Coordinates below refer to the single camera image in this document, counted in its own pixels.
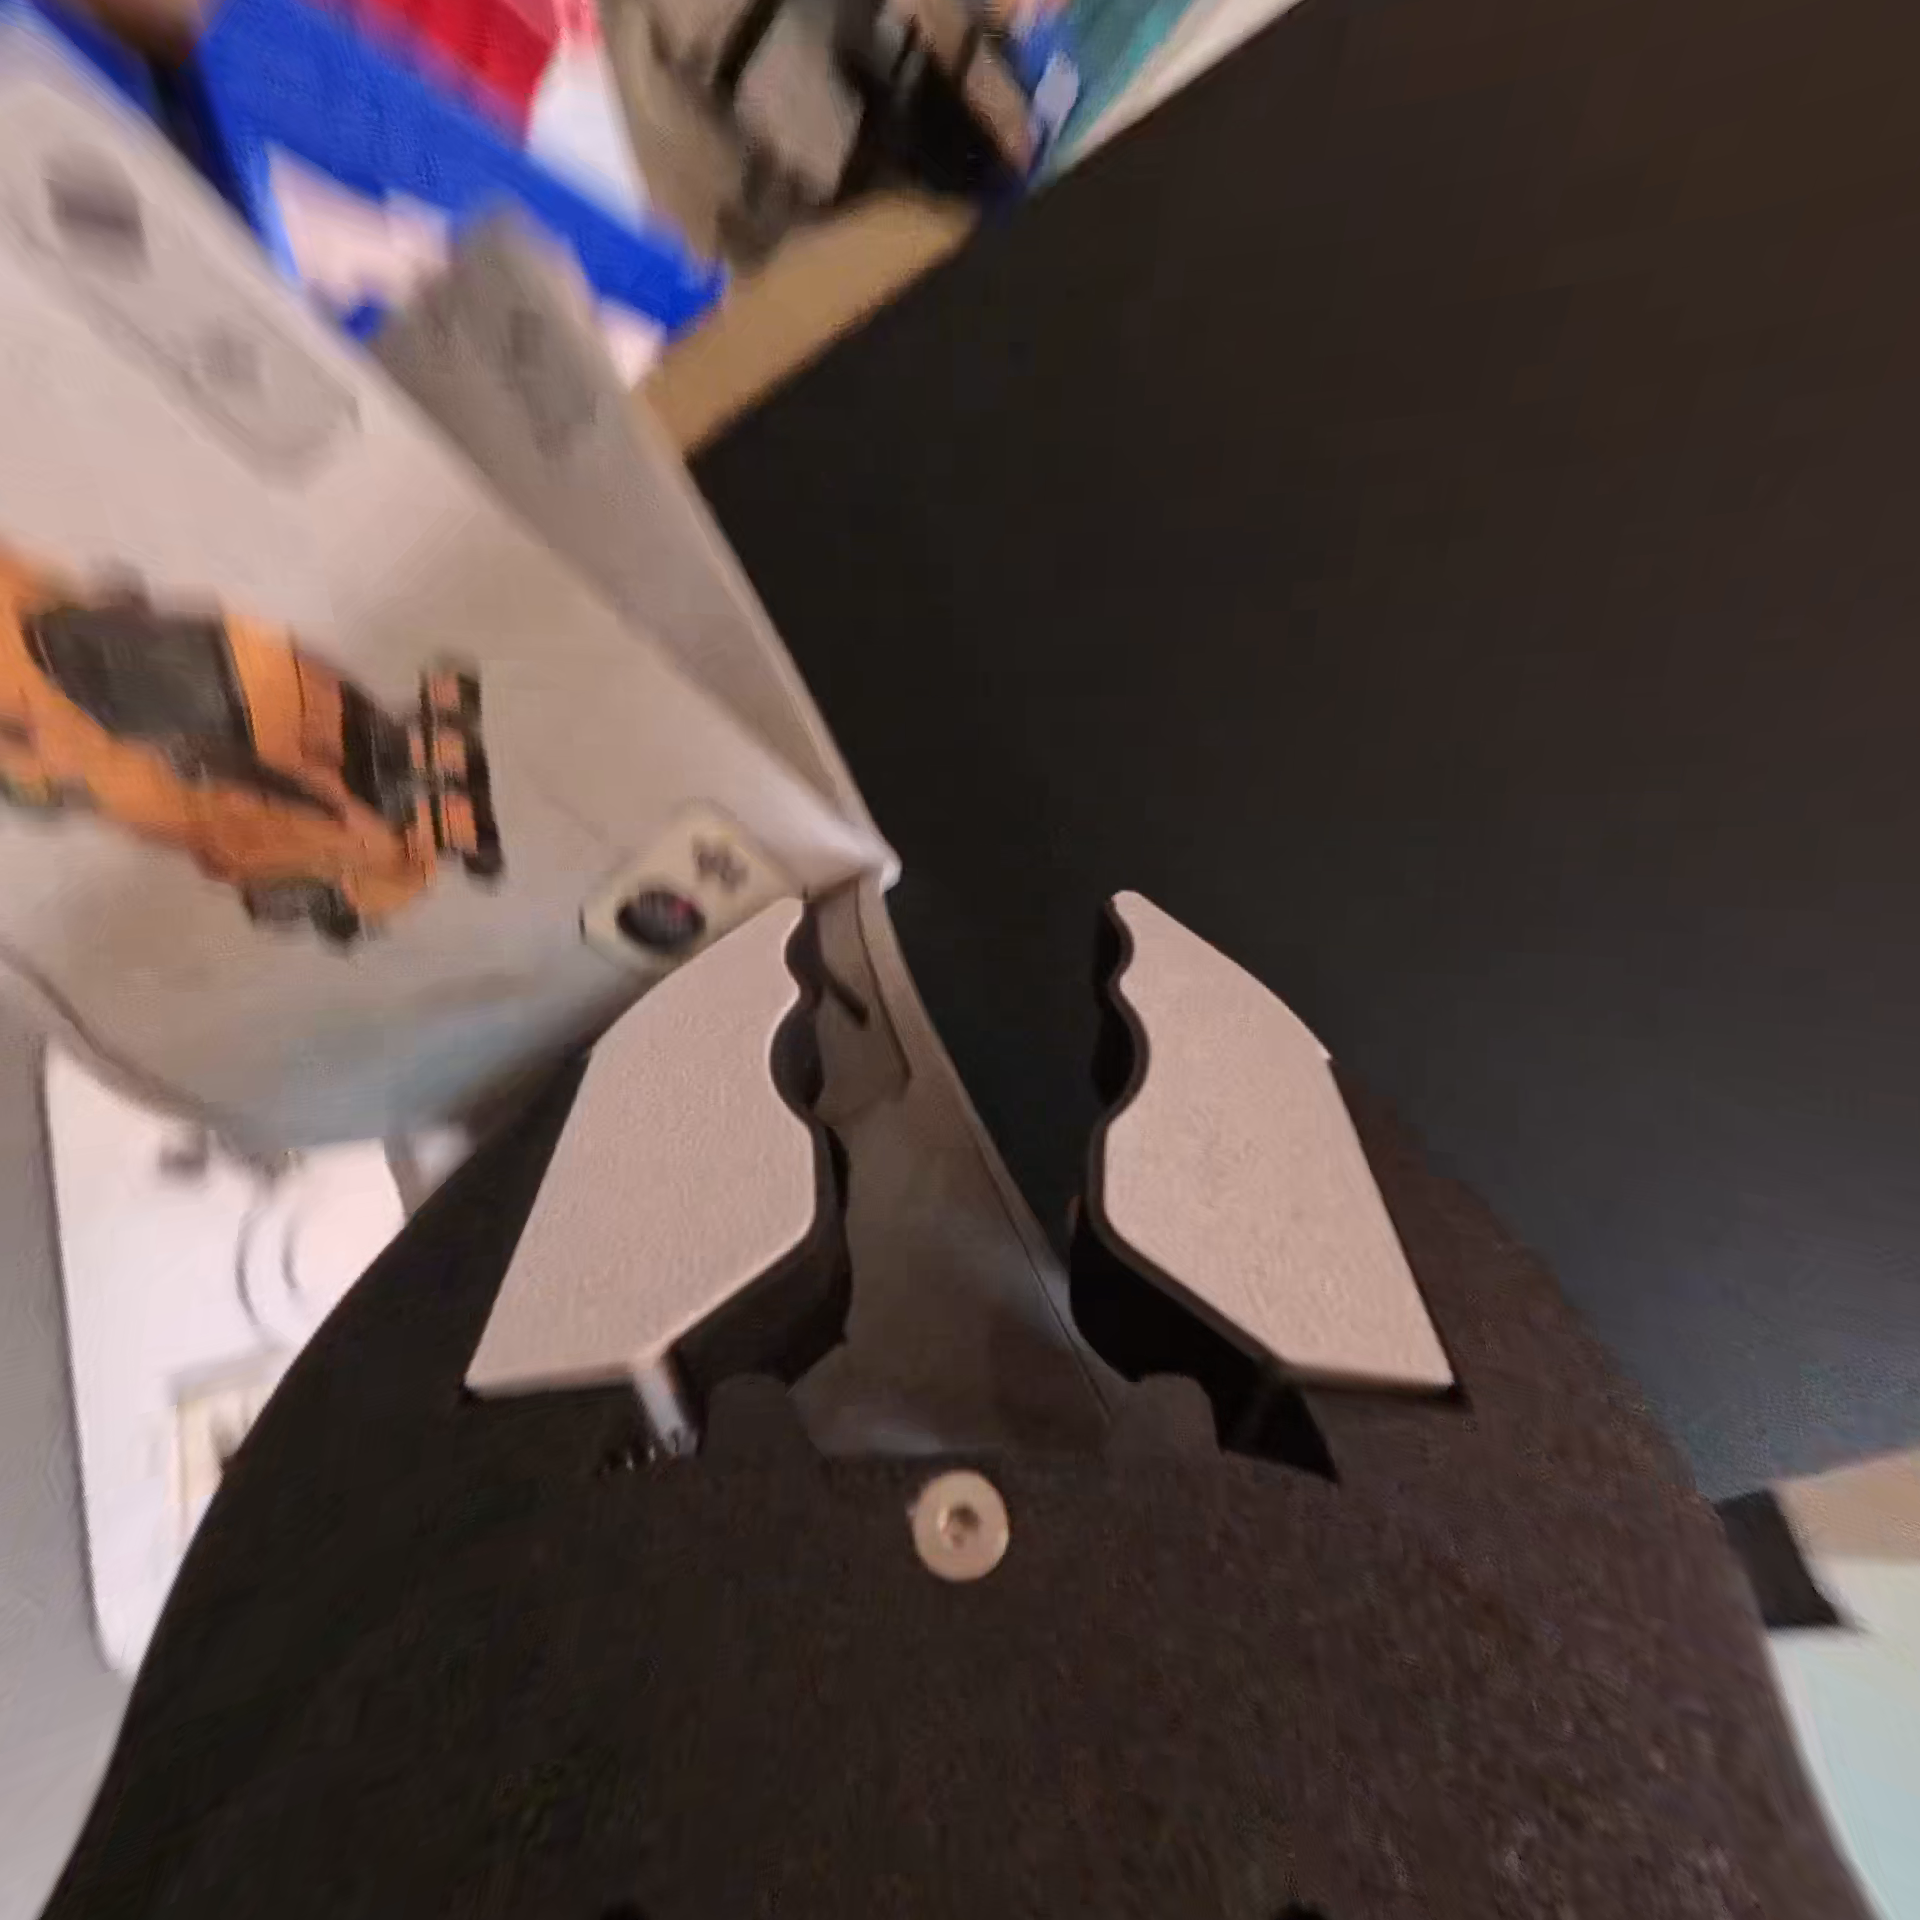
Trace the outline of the red storage bin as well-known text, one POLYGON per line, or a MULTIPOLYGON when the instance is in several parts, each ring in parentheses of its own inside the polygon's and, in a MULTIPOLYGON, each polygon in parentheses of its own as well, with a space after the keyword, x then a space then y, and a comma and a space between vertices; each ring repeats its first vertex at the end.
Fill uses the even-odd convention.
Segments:
POLYGON ((349 11, 518 136, 558 61, 601 42, 594 2, 357 2, 349 11))

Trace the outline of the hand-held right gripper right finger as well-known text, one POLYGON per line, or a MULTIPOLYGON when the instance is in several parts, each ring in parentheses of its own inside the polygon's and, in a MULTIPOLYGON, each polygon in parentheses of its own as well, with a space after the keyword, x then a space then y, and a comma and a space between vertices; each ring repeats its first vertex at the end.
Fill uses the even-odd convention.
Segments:
POLYGON ((1119 1381, 1197 1388, 1225 1455, 1327 1467, 1316 1391, 1441 1402, 1442 1337, 1338 1083, 1282 996, 1141 891, 1102 911, 1098 1115, 1069 1311, 1119 1381))

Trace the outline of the white book stand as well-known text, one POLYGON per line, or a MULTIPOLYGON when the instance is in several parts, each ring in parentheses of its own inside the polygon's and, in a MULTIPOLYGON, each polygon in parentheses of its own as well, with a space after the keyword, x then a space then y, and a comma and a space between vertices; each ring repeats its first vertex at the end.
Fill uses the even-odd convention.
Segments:
POLYGON ((237 1159, 60 1048, 41 1105, 91 1612, 132 1679, 229 1464, 406 1208, 381 1143, 237 1159))

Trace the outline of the dark partition with wood edge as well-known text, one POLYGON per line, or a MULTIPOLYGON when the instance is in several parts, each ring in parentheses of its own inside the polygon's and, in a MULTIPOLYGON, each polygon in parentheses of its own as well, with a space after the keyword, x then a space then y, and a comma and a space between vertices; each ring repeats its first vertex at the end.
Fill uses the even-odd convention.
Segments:
POLYGON ((1915 4, 1299 4, 693 472, 1052 1236, 1138 890, 1709 1498, 1915 1447, 1915 4))

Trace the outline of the blue storage bin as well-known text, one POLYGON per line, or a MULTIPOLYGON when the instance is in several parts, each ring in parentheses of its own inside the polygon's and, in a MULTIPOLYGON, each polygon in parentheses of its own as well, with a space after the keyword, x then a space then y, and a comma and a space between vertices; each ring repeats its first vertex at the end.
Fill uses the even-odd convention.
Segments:
POLYGON ((565 179, 485 107, 323 8, 214 8, 183 91, 209 179, 295 279, 295 243, 271 184, 276 161, 362 202, 418 204, 454 232, 515 210, 574 253, 598 298, 673 340, 726 289, 726 273, 698 258, 670 225, 617 210, 565 179))

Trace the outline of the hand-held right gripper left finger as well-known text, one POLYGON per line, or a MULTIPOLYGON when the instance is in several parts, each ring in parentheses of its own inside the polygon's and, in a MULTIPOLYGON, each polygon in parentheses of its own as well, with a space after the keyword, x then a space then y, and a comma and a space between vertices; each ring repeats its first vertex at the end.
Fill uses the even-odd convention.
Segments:
POLYGON ((695 1452, 735 1377, 849 1340, 849 1155, 821 1119, 819 931, 765 905, 617 1019, 582 1068, 463 1388, 623 1388, 695 1452))

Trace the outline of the lego instruction booklet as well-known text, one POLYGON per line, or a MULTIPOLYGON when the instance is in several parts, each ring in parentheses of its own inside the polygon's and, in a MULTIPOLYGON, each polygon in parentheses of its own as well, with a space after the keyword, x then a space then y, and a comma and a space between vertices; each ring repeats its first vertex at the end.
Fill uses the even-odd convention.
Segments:
POLYGON ((678 965, 668 858, 819 916, 845 1447, 1076 1447, 1065 1282, 851 770, 581 283, 515 225, 348 344, 78 52, 5 24, 5 1019, 271 1149, 477 1121, 678 965))

